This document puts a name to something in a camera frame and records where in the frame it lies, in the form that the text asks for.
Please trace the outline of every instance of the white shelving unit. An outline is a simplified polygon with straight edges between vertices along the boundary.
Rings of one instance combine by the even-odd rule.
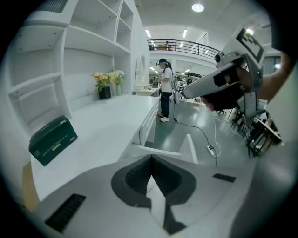
[[[123,70],[122,93],[130,93],[132,19],[124,0],[68,0],[62,13],[34,12],[26,20],[7,51],[4,78],[27,144],[51,120],[72,119],[98,100],[93,72]]]

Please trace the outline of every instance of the woman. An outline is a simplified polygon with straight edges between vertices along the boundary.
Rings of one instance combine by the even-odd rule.
[[[172,86],[171,81],[173,78],[173,71],[171,67],[171,63],[169,63],[166,59],[159,60],[159,67],[163,69],[162,78],[159,79],[162,84],[162,98],[161,98],[161,107],[162,112],[157,115],[162,117],[160,120],[162,122],[169,121],[169,98],[172,95]]]

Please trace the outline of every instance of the white t-shirt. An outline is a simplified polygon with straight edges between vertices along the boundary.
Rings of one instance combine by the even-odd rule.
[[[172,70],[170,68],[166,68],[164,73],[162,74],[162,78],[168,78],[169,81],[164,82],[162,81],[162,92],[164,93],[171,93],[172,92],[172,86],[170,84],[170,82],[172,81],[173,78],[173,73]]]

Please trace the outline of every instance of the flower vase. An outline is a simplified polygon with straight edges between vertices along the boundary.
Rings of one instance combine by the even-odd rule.
[[[101,91],[98,90],[99,99],[109,99],[111,98],[111,89],[110,86],[104,87]]]
[[[121,86],[120,86],[120,84],[116,84],[116,92],[117,92],[118,96],[121,95]]]

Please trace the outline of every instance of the black vase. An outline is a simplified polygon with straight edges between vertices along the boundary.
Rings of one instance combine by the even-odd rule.
[[[100,100],[111,98],[110,86],[104,87],[101,91],[98,90],[98,94],[99,94],[99,99]]]

